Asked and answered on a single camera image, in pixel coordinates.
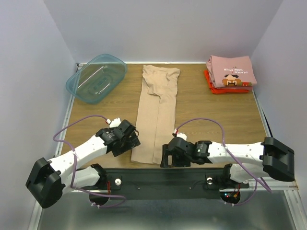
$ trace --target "wooden table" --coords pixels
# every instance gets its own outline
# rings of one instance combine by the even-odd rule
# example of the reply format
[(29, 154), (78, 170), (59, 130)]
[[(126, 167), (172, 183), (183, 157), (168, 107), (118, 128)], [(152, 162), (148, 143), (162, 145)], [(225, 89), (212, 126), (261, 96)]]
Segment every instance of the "wooden table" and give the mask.
[[(263, 141), (265, 132), (253, 93), (212, 94), (203, 71), (205, 65), (155, 65), (178, 68), (178, 94), (175, 127), (194, 117), (208, 117), (217, 120), (225, 128), (226, 142), (247, 144)], [(87, 115), (104, 115), (109, 119), (120, 117), (136, 123), (141, 94), (143, 65), (128, 65), (125, 79), (100, 103), (92, 105), (74, 100), (70, 123)], [(88, 140), (99, 129), (106, 127), (102, 118), (93, 117), (68, 129), (65, 139), (77, 147)], [(188, 141), (211, 140), (221, 142), (220, 128), (209, 121), (193, 121), (180, 129)], [(64, 145), (62, 154), (69, 151)], [(104, 168), (158, 168), (159, 165), (130, 161), (131, 151), (116, 158), (112, 153), (96, 158), (88, 164), (99, 163)], [(193, 167), (223, 167), (224, 164), (193, 165)]]

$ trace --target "beige pants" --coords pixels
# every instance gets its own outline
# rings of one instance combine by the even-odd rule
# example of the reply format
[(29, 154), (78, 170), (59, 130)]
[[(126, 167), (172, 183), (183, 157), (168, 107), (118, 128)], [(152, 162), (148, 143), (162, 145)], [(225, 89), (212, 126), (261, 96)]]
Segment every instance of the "beige pants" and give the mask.
[(131, 160), (160, 164), (162, 145), (168, 144), (174, 132), (177, 79), (180, 70), (143, 66), (136, 128), (141, 145), (132, 150)]

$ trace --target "teal plastic container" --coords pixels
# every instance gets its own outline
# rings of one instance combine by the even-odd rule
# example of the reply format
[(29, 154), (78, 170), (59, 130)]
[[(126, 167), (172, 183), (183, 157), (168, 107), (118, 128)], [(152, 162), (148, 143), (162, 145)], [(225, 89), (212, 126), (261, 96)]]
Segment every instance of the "teal plastic container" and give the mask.
[(77, 71), (66, 82), (66, 89), (80, 100), (96, 104), (125, 77), (127, 65), (118, 58), (101, 54)]

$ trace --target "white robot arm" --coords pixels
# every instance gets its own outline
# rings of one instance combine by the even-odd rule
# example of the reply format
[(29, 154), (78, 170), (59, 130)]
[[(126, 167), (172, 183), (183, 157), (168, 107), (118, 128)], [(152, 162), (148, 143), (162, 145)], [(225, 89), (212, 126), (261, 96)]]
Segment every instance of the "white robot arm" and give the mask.
[(76, 169), (87, 162), (103, 156), (110, 151), (116, 157), (130, 150), (140, 142), (136, 135), (136, 127), (129, 121), (113, 120), (109, 128), (100, 129), (88, 141), (75, 149), (50, 160), (37, 160), (31, 170), (26, 187), (43, 208), (53, 205), (59, 198), (75, 187), (92, 186), (99, 182), (104, 174), (100, 165), (92, 165), (76, 171), (74, 183), (71, 186), (74, 161)]
[(177, 133), (163, 148), (161, 167), (189, 167), (191, 162), (230, 163), (229, 179), (242, 183), (253, 179), (227, 152), (229, 149), (256, 178), (270, 176), (279, 181), (294, 181), (294, 151), (274, 138), (253, 144), (226, 144), (211, 141), (187, 142), (187, 136)]

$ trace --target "white connector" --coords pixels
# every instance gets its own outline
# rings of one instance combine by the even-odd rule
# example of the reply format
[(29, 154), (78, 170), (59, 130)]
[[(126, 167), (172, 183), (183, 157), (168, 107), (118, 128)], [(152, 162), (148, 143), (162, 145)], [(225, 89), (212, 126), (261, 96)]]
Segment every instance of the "white connector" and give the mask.
[(120, 118), (116, 118), (109, 124), (109, 127), (110, 128), (118, 127), (120, 123), (121, 123)]

